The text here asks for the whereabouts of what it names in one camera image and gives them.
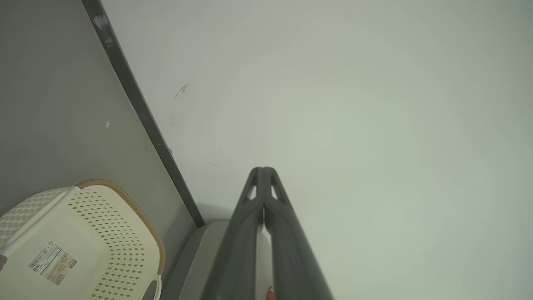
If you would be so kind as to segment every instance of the brown woven rim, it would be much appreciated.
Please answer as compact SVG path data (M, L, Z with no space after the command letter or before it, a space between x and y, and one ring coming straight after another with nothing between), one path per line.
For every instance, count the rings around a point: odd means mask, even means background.
M159 237L159 234L157 234L155 227L152 225L152 222L150 222L144 211L142 211L141 207L139 207L139 205L131 198L130 195L128 195L128 193L126 193L123 188L111 180L89 179L78 183L76 186L82 190L91 185L103 185L112 189L133 209L133 211L135 211L139 218L141 218L141 221L144 223L146 228L148 228L148 231L150 231L154 237L154 240L156 240L157 246L159 247L159 268L157 269L157 274L163 275L163 268L165 266L165 246L163 245L163 241Z

